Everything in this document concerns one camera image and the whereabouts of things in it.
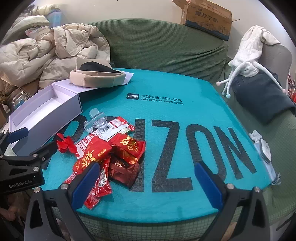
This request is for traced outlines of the white gift box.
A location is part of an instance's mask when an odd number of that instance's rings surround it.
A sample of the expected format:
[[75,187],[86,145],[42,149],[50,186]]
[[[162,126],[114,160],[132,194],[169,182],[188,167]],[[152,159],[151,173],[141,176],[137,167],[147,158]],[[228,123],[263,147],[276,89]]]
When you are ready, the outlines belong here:
[[130,123],[140,116],[140,100],[127,99],[128,94],[140,94],[142,80],[139,72],[124,69],[129,78],[127,85],[112,88],[84,88],[69,80],[54,82],[25,101],[9,116],[10,131],[27,128],[29,133],[21,140],[11,143],[18,156],[28,156],[43,146],[60,129],[78,116],[90,120],[89,112],[96,108],[107,116],[125,118]]

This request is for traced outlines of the teal POIZON bubble mailer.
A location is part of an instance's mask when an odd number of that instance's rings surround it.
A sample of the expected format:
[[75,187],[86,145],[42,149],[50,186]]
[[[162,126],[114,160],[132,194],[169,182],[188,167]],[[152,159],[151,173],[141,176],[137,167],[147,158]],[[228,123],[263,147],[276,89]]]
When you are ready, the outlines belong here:
[[270,183],[261,157],[219,93],[207,81],[164,72],[133,70],[129,84],[80,93],[82,115],[97,108],[134,125],[146,141],[132,189],[113,182],[112,193],[78,213],[124,222],[156,223],[216,212],[195,177],[203,161],[240,189]]

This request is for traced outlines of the long red white snack packet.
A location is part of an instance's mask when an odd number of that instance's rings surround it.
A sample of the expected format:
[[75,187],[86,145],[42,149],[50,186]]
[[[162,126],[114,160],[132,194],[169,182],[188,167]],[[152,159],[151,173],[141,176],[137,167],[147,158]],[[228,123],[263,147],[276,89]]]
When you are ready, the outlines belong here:
[[107,123],[106,128],[103,130],[95,130],[76,144],[78,153],[77,159],[80,159],[83,156],[86,147],[93,137],[97,136],[104,141],[109,141],[117,133],[129,133],[133,132],[134,129],[135,127],[124,118],[120,116],[113,118]]

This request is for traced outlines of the clear plastic jar blue label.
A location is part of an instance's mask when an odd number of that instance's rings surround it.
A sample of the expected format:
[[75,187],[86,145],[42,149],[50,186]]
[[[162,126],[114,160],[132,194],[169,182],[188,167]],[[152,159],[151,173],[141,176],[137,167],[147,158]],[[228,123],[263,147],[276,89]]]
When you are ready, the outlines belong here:
[[29,96],[24,91],[20,91],[19,93],[17,93],[13,97],[13,99],[11,100],[12,110],[15,111],[18,107],[20,107],[28,99],[29,99]]

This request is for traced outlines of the Heinz ketchup sachet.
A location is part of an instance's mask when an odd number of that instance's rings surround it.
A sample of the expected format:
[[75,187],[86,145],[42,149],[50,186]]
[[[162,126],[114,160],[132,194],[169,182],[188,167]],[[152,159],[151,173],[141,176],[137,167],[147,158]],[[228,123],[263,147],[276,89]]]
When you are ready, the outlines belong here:
[[110,156],[107,156],[100,165],[100,175],[95,183],[96,197],[101,198],[112,193],[108,180]]
[[[74,178],[78,175],[77,172],[72,172],[72,174],[64,181],[65,184],[70,184]],[[95,185],[88,194],[86,200],[84,201],[84,206],[88,209],[94,208],[100,201],[100,187],[99,178],[96,180]]]

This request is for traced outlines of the white tissue and plastic pack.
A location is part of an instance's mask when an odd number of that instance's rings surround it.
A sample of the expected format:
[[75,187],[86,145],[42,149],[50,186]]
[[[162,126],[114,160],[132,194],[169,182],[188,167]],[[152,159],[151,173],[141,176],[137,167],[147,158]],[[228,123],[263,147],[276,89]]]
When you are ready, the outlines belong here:
[[272,156],[268,143],[263,139],[262,135],[254,130],[248,134],[254,142],[255,149],[263,160],[263,163],[271,180],[271,185],[281,185],[281,175],[277,173],[272,164]]

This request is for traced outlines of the cardboard box on sofa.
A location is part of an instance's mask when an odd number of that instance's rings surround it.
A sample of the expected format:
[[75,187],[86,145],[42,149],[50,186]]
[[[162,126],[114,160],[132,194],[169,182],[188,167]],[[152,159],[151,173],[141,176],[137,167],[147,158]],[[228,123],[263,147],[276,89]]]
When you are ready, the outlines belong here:
[[207,32],[227,41],[232,26],[231,11],[210,1],[173,0],[182,9],[181,25]]

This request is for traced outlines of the dark red Kisses packet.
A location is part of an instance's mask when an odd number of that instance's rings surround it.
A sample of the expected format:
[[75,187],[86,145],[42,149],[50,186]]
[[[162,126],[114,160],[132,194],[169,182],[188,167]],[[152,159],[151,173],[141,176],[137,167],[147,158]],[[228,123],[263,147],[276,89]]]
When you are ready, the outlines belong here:
[[131,188],[139,172],[139,164],[128,164],[126,161],[111,156],[108,175],[112,180]]

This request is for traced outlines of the dark blue folded garment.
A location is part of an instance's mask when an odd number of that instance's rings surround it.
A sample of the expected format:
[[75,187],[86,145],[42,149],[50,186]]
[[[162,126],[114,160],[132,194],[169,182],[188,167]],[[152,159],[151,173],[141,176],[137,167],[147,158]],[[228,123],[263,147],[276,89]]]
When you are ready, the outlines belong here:
[[263,124],[287,110],[295,114],[294,102],[262,71],[250,78],[237,75],[231,88],[239,104]]

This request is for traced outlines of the red gold candy packet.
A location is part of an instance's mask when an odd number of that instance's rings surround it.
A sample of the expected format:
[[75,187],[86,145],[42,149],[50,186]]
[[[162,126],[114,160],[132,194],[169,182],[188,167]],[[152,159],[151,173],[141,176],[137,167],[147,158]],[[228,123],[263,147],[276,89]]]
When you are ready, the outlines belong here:
[[82,173],[91,162],[101,163],[111,152],[112,147],[108,142],[94,136],[88,143],[84,154],[73,165],[73,171]]
[[136,164],[145,152],[145,141],[139,141],[129,135],[117,133],[108,144],[112,147],[112,153],[119,159],[130,165]]

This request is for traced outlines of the clear plastic clip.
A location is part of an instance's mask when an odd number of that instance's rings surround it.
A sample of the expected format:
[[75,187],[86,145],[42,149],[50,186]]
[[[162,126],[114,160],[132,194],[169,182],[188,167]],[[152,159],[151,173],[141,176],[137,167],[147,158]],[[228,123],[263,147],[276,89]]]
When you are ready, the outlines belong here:
[[84,130],[92,133],[94,129],[103,130],[107,127],[107,117],[104,112],[100,112],[97,108],[93,108],[89,112],[90,120],[84,122]]

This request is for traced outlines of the beige puffer jacket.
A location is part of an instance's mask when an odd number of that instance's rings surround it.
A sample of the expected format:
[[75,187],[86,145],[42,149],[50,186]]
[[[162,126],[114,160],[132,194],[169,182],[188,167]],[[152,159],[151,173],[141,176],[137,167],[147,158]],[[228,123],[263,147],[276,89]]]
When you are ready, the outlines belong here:
[[1,47],[1,80],[22,87],[36,79],[45,88],[68,79],[76,59],[110,61],[110,46],[96,26],[72,23],[41,37],[20,39]]

